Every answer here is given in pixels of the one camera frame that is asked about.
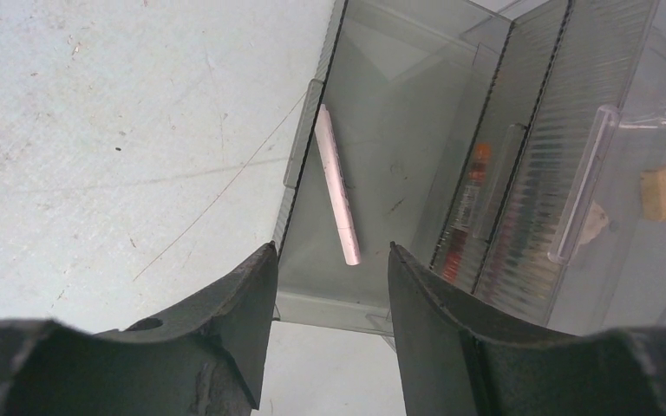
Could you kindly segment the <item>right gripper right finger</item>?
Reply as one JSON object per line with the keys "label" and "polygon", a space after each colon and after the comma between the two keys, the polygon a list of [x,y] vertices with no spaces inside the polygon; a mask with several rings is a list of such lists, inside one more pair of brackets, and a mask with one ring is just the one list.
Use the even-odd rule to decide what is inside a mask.
{"label": "right gripper right finger", "polygon": [[445,282],[399,244],[388,295],[409,415],[666,415],[666,327],[540,327]]}

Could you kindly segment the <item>small cork block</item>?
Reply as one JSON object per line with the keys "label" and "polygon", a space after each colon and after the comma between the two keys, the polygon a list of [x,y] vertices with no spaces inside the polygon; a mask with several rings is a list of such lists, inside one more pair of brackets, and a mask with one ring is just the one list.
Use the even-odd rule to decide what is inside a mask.
{"label": "small cork block", "polygon": [[640,173],[640,193],[643,218],[666,221],[666,166]]}

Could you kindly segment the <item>red marker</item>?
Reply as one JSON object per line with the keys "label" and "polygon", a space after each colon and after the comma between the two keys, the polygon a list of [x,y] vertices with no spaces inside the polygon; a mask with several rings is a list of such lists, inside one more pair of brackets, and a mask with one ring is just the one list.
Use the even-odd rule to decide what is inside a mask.
{"label": "red marker", "polygon": [[465,242],[470,229],[473,207],[486,179],[486,168],[491,158],[492,147],[487,143],[476,144],[469,162],[467,175],[460,196],[456,200],[454,218],[450,227],[447,251],[442,276],[455,284],[462,259]]}

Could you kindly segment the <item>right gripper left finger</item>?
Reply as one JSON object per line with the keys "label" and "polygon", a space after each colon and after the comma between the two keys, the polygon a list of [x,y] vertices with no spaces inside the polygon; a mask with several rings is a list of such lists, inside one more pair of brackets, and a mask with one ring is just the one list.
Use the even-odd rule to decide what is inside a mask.
{"label": "right gripper left finger", "polygon": [[0,320],[0,415],[248,415],[262,400],[277,288],[269,242],[123,330]]}

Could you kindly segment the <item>white marker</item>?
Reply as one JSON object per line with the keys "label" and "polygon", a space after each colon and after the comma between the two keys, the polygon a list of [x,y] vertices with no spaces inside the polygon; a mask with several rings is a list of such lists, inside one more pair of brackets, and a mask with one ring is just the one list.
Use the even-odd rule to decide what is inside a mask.
{"label": "white marker", "polygon": [[324,104],[318,109],[314,134],[344,261],[349,266],[356,266],[361,263],[362,256],[344,184],[332,120]]}

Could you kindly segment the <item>clear plastic drawer cabinet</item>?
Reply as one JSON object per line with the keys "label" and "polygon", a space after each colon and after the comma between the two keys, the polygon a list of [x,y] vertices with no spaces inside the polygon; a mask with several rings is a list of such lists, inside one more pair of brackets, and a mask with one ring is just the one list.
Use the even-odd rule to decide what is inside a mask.
{"label": "clear plastic drawer cabinet", "polygon": [[274,316],[390,335],[397,243],[510,315],[666,326],[666,1],[337,1]]}

